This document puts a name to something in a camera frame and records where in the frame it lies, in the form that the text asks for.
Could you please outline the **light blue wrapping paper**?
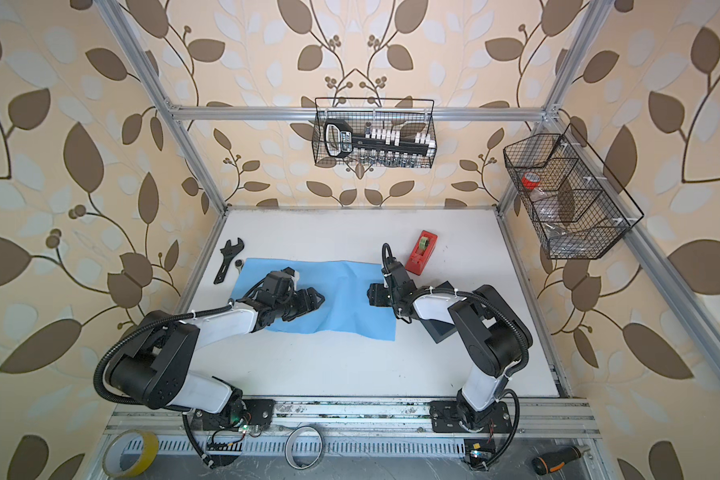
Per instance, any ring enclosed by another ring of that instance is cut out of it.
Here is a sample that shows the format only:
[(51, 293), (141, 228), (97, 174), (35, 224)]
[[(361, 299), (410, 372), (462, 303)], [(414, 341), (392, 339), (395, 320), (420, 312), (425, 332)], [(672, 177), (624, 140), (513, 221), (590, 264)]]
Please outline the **light blue wrapping paper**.
[(367, 290), (382, 281), (378, 264), (328, 261), (305, 262), (285, 259), (249, 258), (239, 274), (231, 297), (238, 300), (268, 273), (291, 268), (299, 274), (299, 289), (313, 287), (325, 297), (314, 312), (293, 321), (276, 320), (269, 329), (290, 334), (322, 331), (353, 333), (373, 340), (393, 341), (397, 319), (389, 307), (369, 303)]

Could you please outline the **dark navy gift box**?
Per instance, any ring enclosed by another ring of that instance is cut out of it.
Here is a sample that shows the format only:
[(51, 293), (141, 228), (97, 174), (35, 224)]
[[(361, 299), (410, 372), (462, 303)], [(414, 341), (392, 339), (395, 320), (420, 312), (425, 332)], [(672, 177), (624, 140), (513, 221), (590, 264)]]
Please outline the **dark navy gift box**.
[(457, 331), (453, 324), (438, 320), (422, 320), (421, 324), (436, 344), (441, 343)]

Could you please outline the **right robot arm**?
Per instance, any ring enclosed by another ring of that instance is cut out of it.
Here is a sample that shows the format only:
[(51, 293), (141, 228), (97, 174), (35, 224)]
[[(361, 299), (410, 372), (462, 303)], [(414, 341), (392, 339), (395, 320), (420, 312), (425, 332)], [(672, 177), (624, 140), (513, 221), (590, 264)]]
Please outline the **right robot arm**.
[(474, 291), (459, 290), (448, 282), (417, 287), (387, 250), (382, 255), (382, 275), (382, 282), (369, 287), (370, 305), (389, 307), (406, 323), (442, 323), (458, 333), (472, 368), (456, 395), (457, 421), (466, 431), (483, 430), (499, 411), (511, 377), (530, 360), (529, 329), (490, 285)]

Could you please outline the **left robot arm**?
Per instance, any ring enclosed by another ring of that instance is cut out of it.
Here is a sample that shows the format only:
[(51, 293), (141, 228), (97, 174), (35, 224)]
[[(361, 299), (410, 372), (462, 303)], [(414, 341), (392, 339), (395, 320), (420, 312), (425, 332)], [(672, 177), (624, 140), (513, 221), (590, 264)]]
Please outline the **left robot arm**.
[(297, 272), (286, 268), (268, 273), (242, 298), (222, 307), (180, 315), (150, 313), (102, 356), (93, 374), (96, 393), (115, 404), (195, 410), (221, 416), (227, 424), (240, 422), (242, 391), (193, 372), (192, 359), (211, 344), (318, 310), (324, 295), (313, 287), (298, 289), (296, 283)]

